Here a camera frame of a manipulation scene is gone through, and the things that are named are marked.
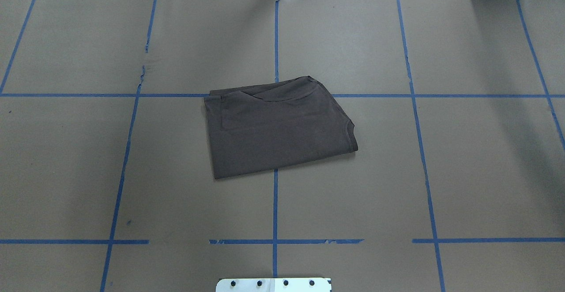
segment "metal bracket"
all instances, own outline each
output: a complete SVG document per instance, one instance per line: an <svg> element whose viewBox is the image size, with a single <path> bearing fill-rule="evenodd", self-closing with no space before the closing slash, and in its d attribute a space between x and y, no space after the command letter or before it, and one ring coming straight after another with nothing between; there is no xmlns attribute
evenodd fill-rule
<svg viewBox="0 0 565 292"><path fill-rule="evenodd" d="M216 292L331 292L330 278L222 279Z"/></svg>

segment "blue painter's tape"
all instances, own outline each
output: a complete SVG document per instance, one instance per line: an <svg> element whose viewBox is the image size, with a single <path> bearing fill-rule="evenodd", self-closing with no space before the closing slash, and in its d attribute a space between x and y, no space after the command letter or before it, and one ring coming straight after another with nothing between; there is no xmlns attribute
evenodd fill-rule
<svg viewBox="0 0 565 292"><path fill-rule="evenodd" d="M106 259L104 262L104 271L102 272L102 281L100 283L100 292L104 292L105 290L105 282L108 278L108 270L109 270L109 260L112 256L112 244L108 244L108 248L106 249Z"/></svg>
<svg viewBox="0 0 565 292"><path fill-rule="evenodd" d="M376 94L357 94L357 93L342 93L333 95L334 98L410 98L412 95L403 94L387 94L387 93L376 93Z"/></svg>
<svg viewBox="0 0 565 292"><path fill-rule="evenodd" d="M14 59L16 58L16 53L18 52L18 48L20 47L20 42L22 41L22 37L24 36L24 31L26 30L26 26L28 25L28 21L30 20L30 16L32 14L32 10L34 9L35 2L36 0L32 0L32 2L30 3L30 8L28 8L28 13L26 14L26 18L24 19L22 28L20 29L20 34L18 35L18 39L16 40L16 45L14 46L14 50L12 51L12 56L10 57L10 61L8 61L6 72L4 73L4 77L2 78L2 84L0 84L0 93L4 91L4 86L6 85L6 81L8 81L8 76L10 75L10 70L12 69L12 63L14 63Z"/></svg>
<svg viewBox="0 0 565 292"><path fill-rule="evenodd" d="M209 240L210 244L272 244L272 239L220 239Z"/></svg>
<svg viewBox="0 0 565 292"><path fill-rule="evenodd" d="M2 93L2 97L55 97L55 98L81 98L81 97L101 97L101 98L125 98L135 97L135 93Z"/></svg>
<svg viewBox="0 0 565 292"><path fill-rule="evenodd" d="M273 172L273 278L277 277L277 256L278 247L277 240L279 239L279 170L275 169Z"/></svg>
<svg viewBox="0 0 565 292"><path fill-rule="evenodd" d="M432 235L434 239L437 239L437 230L436 230L436 218L434 217L433 213L433 203L432 203L432 192L430 191L429 186L429 177L428 177L428 167L426 165L426 154L424 153L424 143L422 142L422 131L420 130L420 119L418 117L418 107L416 106L416 97L415 97L415 90L414 90L414 82L412 81L412 71L410 69L410 63L408 62L408 46L406 44L406 32L404 31L404 21L402 19L402 5L400 0L396 0L397 8L398 8L398 19L400 22L400 31L402 34L402 45L404 46L404 59L406 60L406 71L408 73L408 79L410 80L410 94L412 95L412 109L414 111L414 120L416 121L416 133L418 135L418 145L420 147L420 159L422 160L422 167L424 169L424 177L426 181L426 192L428 195L428 211L429 211L429 219L432 225ZM435 243L434 248L436 251L436 264L437 264L437 272L440 279L440 289L441 292L445 292L445 283L444 283L444 270L441 263L441 255L440 255L440 245Z"/></svg>
<svg viewBox="0 0 565 292"><path fill-rule="evenodd" d="M220 239L210 244L359 244L365 239Z"/></svg>
<svg viewBox="0 0 565 292"><path fill-rule="evenodd" d="M141 78L140 83L139 83L139 85L137 85L136 99L133 103L132 119L129 122L128 140L127 140L127 143L125 145L124 161L121 165L120 184L119 184L119 187L117 189L116 205L113 209L112 227L111 227L110 232L109 232L109 239L110 239L111 242L108 244L108 250L106 252L106 259L105 259L105 263L104 263L104 271L102 272L102 281L100 283L100 292L104 292L104 290L105 290L105 282L106 282L106 279L107 279L107 276L108 276L109 261L110 261L110 258L112 257L112 245L113 245L112 241L113 241L114 236L116 234L117 216L118 216L119 211L120 211L121 194L122 194L123 189L124 189L125 168L128 165L129 150L130 150L131 144L132 144L133 125L136 121L137 106L139 105L139 94L141 93L141 85L143 85L143 76L144 75L145 75L145 65L142 68L142 73L141 73L141 76L140 76L140 78Z"/></svg>
<svg viewBox="0 0 565 292"><path fill-rule="evenodd" d="M112 244L149 244L149 240L112 240Z"/></svg>
<svg viewBox="0 0 565 292"><path fill-rule="evenodd" d="M365 239L279 239L280 244L359 244Z"/></svg>
<svg viewBox="0 0 565 292"><path fill-rule="evenodd" d="M149 28L147 29L147 42L145 44L145 53L149 52L149 41L151 40L151 31L153 30L153 19L155 18L155 8L157 8L157 0L153 0L153 8L151 9L151 18L149 19Z"/></svg>
<svg viewBox="0 0 565 292"><path fill-rule="evenodd" d="M279 2L275 2L275 83L279 82Z"/></svg>
<svg viewBox="0 0 565 292"><path fill-rule="evenodd" d="M203 98L208 97L208 93L141 93L140 97L147 98Z"/></svg>
<svg viewBox="0 0 565 292"><path fill-rule="evenodd" d="M412 239L412 243L504 243L504 242L565 242L561 237L538 238L438 238Z"/></svg>
<svg viewBox="0 0 565 292"><path fill-rule="evenodd" d="M545 83L545 79L543 78L543 73L541 72L541 67L539 66L539 61L537 60L537 55L535 54L535 50L533 48L533 44L531 43L531 39L528 32L528 26L526 26L526 21L524 20L524 13L522 12L522 6L520 4L520 0L516 0L516 5L518 6L518 14L520 15L520 21L522 23L522 28L524 29L524 34L526 36L526 40L528 41L528 46L530 48L531 56L533 57L533 62L535 64L535 69L537 69L537 74L539 75L539 80L541 81L541 85L543 87L543 91L545 92L547 98L547 104L549 104L549 109L551 110L551 116L553 117L553 122L555 122L555 127L557 128L557 135L561 140L561 146L565 151L565 137L563 137L563 131L561 130L561 125L559 125L559 120L557 119L557 115L555 113L555 109L553 108L553 103L551 102L551 97L549 95L549 91L547 90L547 84Z"/></svg>
<svg viewBox="0 0 565 292"><path fill-rule="evenodd" d="M487 99L535 99L535 98L545 98L545 95L426 95L418 94L414 95L416 98L487 98Z"/></svg>

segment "dark brown t-shirt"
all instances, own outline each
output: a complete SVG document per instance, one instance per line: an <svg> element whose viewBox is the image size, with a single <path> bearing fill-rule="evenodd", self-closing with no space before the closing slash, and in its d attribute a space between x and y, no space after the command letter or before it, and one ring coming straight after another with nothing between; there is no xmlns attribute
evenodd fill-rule
<svg viewBox="0 0 565 292"><path fill-rule="evenodd" d="M204 104L216 179L358 149L351 119L309 76L210 91Z"/></svg>

